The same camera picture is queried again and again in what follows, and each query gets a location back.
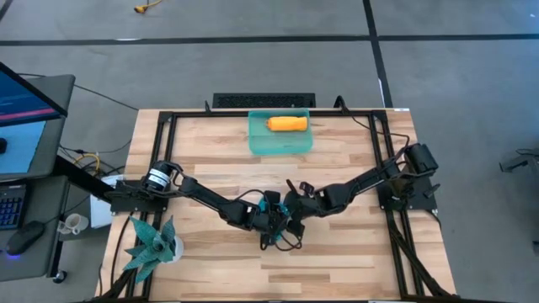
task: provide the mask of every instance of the green container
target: green container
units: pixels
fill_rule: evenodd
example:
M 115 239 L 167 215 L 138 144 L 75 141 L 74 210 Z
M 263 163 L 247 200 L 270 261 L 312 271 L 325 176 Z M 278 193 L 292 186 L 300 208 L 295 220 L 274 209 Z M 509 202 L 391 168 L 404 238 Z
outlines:
M 305 131 L 271 131 L 266 121 L 271 117 L 307 117 Z M 255 155 L 282 155 L 309 152 L 312 148 L 309 109 L 266 109 L 249 111 L 249 149 Z

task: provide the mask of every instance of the keyboard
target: keyboard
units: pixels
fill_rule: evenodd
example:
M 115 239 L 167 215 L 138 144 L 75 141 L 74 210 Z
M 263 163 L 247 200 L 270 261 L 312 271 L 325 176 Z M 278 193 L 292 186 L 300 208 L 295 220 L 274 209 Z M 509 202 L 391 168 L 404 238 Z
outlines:
M 0 186 L 0 230 L 20 228 L 24 220 L 26 184 Z
M 214 93 L 214 109 L 315 108 L 314 93 Z

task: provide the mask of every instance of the artificial plant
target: artificial plant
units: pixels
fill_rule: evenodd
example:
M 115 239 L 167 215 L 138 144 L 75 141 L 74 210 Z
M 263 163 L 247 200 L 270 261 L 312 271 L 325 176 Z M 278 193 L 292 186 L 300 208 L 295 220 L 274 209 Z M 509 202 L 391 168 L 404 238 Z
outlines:
M 140 221 L 130 217 L 133 226 L 135 227 L 136 236 L 141 239 L 142 245 L 126 249 L 133 258 L 125 267 L 124 270 L 138 268 L 141 270 L 136 275 L 136 282 L 143 281 L 161 262 L 170 262 L 173 260 L 176 250 L 176 234 L 173 226 L 173 217 L 163 225 L 161 232 L 157 231 L 153 226 L 145 221 Z

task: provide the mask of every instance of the wooden table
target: wooden table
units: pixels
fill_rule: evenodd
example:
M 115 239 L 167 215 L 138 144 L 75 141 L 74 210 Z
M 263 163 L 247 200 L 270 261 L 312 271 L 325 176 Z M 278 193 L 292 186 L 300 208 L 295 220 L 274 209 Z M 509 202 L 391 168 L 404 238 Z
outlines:
M 147 173 L 158 113 L 158 109 L 138 113 L 125 168 L 129 179 Z M 389 109 L 387 115 L 391 132 L 407 134 L 416 141 L 409 111 Z M 368 125 L 366 119 L 359 121 Z M 370 132 L 352 119 L 315 117 L 311 122 L 314 146 L 308 154 L 256 157 L 248 149 L 247 118 L 181 118 L 172 161 L 230 199 L 248 189 L 285 194 L 289 190 L 287 178 L 296 186 L 308 181 L 316 188 L 342 183 L 376 165 Z M 165 126 L 161 159 L 167 133 Z M 404 144 L 399 137 L 393 137 L 393 142 L 396 150 Z M 259 194 L 245 199 L 256 203 Z M 171 215 L 177 235 L 184 241 L 184 256 L 177 263 L 155 269 L 150 300 L 400 298 L 386 218 L 378 207 L 375 190 L 357 196 L 341 214 L 303 221 L 303 249 L 291 252 L 274 247 L 260 251 L 259 234 L 227 225 L 213 210 L 190 199 L 171 200 L 163 222 Z M 104 292 L 109 289 L 112 258 L 126 216 L 118 215 L 112 222 L 102 269 Z M 454 293 L 438 223 L 425 211 L 409 211 L 409 216 L 419 259 L 443 288 Z M 131 259 L 123 250 L 133 247 L 135 238 L 130 223 L 120 244 L 115 279 Z M 412 294 L 408 260 L 403 260 Z M 140 295 L 141 285 L 136 295 Z

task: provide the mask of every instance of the monitor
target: monitor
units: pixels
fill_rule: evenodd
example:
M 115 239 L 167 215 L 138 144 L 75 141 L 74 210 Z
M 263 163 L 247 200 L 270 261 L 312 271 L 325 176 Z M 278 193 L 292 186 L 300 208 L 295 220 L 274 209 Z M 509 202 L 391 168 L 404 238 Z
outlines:
M 62 116 L 66 110 L 0 62 L 0 126 Z

